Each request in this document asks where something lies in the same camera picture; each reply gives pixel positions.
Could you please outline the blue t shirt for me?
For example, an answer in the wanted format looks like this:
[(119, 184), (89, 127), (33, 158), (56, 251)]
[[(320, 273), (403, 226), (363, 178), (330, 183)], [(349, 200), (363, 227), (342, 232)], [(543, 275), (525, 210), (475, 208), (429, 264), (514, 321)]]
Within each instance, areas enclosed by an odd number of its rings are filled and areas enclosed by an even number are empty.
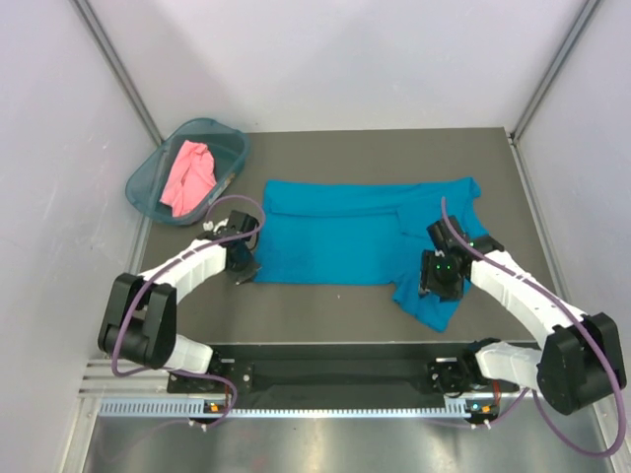
[(255, 258), (264, 284), (394, 285), (393, 300), (419, 322), (448, 328), (455, 302), (418, 293), (428, 227), (448, 211), (472, 237), (486, 231), (471, 177), (412, 184), (314, 184), (270, 180)]

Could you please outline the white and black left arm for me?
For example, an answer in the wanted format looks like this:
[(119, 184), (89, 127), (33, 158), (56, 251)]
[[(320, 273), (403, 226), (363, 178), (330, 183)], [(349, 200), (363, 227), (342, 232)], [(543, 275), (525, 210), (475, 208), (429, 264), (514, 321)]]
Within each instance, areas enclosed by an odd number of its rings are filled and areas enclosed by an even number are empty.
[(122, 358), (142, 370), (189, 372), (202, 390), (223, 381), (223, 367), (213, 349), (179, 335), (178, 304), (206, 280), (227, 273), (241, 284), (258, 265), (248, 242), (251, 235), (218, 237), (205, 232), (162, 265), (115, 278), (98, 335), (99, 349), (114, 361)]

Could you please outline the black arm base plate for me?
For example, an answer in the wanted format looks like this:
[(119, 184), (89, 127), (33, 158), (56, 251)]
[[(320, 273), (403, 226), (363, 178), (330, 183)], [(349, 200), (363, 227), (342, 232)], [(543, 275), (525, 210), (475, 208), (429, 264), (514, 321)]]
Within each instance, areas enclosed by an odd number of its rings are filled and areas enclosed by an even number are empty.
[(210, 372), (237, 388), (243, 409), (426, 407), (488, 393), (459, 342), (223, 344)]

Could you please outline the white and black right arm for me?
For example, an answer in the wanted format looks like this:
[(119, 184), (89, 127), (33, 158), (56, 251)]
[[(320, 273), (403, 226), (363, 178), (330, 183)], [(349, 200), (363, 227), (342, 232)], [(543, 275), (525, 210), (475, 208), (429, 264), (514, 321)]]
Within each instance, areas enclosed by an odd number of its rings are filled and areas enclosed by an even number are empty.
[(460, 378), (480, 390), (494, 379), (530, 388), (557, 412), (570, 415), (627, 385), (619, 333), (604, 313), (588, 315), (532, 278), (490, 236), (463, 247), (453, 238), (421, 257), (419, 292), (456, 302), (471, 285), (489, 295), (531, 334), (537, 346), (477, 342)]

